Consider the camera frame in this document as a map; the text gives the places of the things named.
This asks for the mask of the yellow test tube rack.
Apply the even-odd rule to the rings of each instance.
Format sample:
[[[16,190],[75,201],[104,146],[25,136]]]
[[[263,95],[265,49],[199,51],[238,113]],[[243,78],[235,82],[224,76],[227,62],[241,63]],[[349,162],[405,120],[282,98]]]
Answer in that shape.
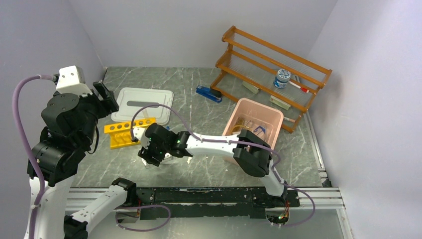
[[[133,129],[135,127],[148,128],[153,123],[156,123],[156,118],[138,119],[133,122]],[[118,149],[140,144],[138,140],[136,142],[132,141],[130,126],[130,121],[104,126],[104,133],[108,134],[110,137],[110,149]]]

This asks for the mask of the clear test tube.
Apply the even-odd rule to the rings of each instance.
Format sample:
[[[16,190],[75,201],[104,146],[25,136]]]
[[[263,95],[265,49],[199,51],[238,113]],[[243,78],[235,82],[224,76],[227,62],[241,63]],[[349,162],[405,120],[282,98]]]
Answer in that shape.
[[[139,116],[142,116],[142,118],[143,118],[143,119],[147,119],[147,118],[149,118],[149,114],[148,114],[147,108],[143,109],[143,110],[139,113]]]

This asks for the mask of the yellow rubber tubing with clamps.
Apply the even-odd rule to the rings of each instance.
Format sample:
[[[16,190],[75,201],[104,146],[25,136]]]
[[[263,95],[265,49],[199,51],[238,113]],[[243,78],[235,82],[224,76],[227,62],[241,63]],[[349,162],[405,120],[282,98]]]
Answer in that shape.
[[[254,131],[259,127],[259,124],[251,119],[245,117],[238,117],[234,125],[229,129],[229,133],[241,132],[243,129]]]

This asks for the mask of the blue safety glasses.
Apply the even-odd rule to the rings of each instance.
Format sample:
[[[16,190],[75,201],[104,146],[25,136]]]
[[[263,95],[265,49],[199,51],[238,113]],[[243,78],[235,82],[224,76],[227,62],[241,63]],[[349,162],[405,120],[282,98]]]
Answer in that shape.
[[[266,125],[259,125],[253,130],[253,133],[257,136],[266,136],[267,133],[267,126]]]

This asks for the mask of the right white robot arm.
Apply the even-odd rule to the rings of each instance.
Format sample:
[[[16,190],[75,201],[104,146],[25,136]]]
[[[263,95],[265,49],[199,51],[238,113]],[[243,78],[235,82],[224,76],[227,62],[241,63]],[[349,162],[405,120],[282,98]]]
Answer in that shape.
[[[153,123],[148,128],[132,129],[131,135],[140,142],[138,156],[147,164],[159,166],[167,154],[176,158],[219,155],[233,159],[247,175],[260,179],[272,205],[281,206],[288,198],[285,180],[274,165],[273,150],[246,129],[238,134],[211,136],[190,131],[174,133]]]

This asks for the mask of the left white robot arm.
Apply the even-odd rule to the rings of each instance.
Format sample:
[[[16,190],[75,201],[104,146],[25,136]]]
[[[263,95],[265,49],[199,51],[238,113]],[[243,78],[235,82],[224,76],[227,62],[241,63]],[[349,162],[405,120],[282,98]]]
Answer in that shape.
[[[47,103],[41,114],[46,126],[27,168],[32,195],[25,238],[86,239],[114,209],[139,204],[135,183],[118,178],[84,209],[65,213],[78,165],[94,152],[99,119],[117,110],[114,93],[102,82],[87,94],[56,92]]]

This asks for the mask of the white plastic lid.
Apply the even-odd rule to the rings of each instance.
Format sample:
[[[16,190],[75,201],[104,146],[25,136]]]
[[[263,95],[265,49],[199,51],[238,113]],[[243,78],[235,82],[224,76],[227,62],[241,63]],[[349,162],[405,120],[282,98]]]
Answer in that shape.
[[[158,124],[166,125],[170,119],[171,111],[167,108],[156,106],[162,104],[171,106],[174,93],[169,90],[143,89],[125,87],[120,90],[117,98],[119,111],[111,114],[114,122],[131,121],[137,110],[144,106],[155,105],[147,108],[149,118],[156,118]],[[143,119],[137,115],[136,120]]]

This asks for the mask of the blue stapler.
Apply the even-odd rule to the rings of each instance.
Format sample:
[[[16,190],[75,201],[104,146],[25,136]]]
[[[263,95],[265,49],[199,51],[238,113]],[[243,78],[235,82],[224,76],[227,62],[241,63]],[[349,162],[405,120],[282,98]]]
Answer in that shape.
[[[196,93],[206,97],[207,99],[210,99],[216,103],[222,102],[222,93],[218,90],[214,90],[208,87],[204,86],[197,86]]]

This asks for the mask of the pink plastic bin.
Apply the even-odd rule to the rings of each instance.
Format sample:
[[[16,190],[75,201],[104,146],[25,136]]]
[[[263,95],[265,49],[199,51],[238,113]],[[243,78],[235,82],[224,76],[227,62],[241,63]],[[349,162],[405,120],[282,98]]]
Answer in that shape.
[[[238,117],[245,117],[246,119],[256,121],[259,125],[266,125],[266,136],[257,136],[252,131],[246,130],[250,134],[254,134],[256,138],[259,138],[259,140],[254,141],[254,143],[265,142],[268,148],[275,149],[275,144],[284,120],[284,115],[281,111],[256,101],[242,98],[237,102],[234,111],[226,124],[222,134],[223,136],[240,134],[240,132],[229,133],[229,129],[234,125]]]

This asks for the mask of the beige block on shelf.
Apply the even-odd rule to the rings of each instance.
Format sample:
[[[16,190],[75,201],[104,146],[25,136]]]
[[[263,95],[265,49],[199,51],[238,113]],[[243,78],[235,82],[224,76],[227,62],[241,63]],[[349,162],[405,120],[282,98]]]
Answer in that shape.
[[[242,85],[243,85],[246,89],[248,89],[250,92],[252,92],[253,94],[257,94],[257,93],[259,92],[259,88],[258,88],[258,87],[256,87],[256,86],[254,86],[254,85],[252,85],[251,83],[248,83],[248,82],[246,82],[246,81],[243,81],[243,82],[242,82]]]

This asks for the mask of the orange wooden shelf rack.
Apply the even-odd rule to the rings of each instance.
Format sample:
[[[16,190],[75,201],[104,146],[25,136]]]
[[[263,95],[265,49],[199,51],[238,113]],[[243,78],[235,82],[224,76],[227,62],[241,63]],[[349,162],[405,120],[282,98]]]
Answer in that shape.
[[[221,40],[227,43],[227,48],[215,64],[220,69],[220,74],[211,83],[210,88],[237,102],[240,97],[229,93],[222,86],[224,80],[233,76],[251,83],[268,96],[275,96],[285,101],[291,107],[283,111],[286,119],[283,121],[282,129],[293,133],[301,118],[310,109],[318,92],[326,86],[332,70],[236,26],[230,27]],[[309,92],[302,92],[289,83],[283,89],[276,88],[273,82],[279,69],[290,71],[292,73],[290,81],[307,88]]]

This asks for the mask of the beige labelled block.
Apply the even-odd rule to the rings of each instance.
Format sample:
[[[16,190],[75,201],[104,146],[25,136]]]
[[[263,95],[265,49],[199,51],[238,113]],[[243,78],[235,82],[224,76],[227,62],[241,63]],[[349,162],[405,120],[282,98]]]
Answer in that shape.
[[[289,110],[291,105],[286,103],[285,101],[275,97],[275,96],[270,96],[270,102],[285,109],[285,110]]]

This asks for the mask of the blue white jar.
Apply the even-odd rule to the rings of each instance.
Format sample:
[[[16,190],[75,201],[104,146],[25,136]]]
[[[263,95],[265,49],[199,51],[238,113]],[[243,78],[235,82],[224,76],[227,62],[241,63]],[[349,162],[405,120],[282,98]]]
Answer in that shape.
[[[286,69],[279,69],[275,75],[274,86],[279,89],[283,89],[289,83],[292,77],[292,73]]]

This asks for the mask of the red white marker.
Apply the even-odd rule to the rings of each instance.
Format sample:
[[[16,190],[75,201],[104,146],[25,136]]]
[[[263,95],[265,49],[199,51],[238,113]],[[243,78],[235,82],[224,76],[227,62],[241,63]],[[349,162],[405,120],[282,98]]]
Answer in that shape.
[[[291,84],[292,86],[300,89],[302,92],[305,92],[305,93],[308,93],[309,92],[309,90],[307,88],[301,87],[301,86],[299,86],[298,84],[296,84],[296,83],[294,83],[292,81],[289,81],[289,84]]]

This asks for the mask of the black base frame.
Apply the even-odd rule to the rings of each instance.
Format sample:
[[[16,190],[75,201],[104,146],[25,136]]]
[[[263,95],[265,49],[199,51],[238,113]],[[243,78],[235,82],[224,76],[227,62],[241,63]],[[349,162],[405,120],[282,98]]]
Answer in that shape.
[[[162,205],[170,209],[148,208],[140,211],[141,220],[158,218],[249,217],[265,219],[272,210],[299,207],[298,193],[286,190],[283,196],[271,196],[264,187],[171,188],[138,187],[122,208]]]

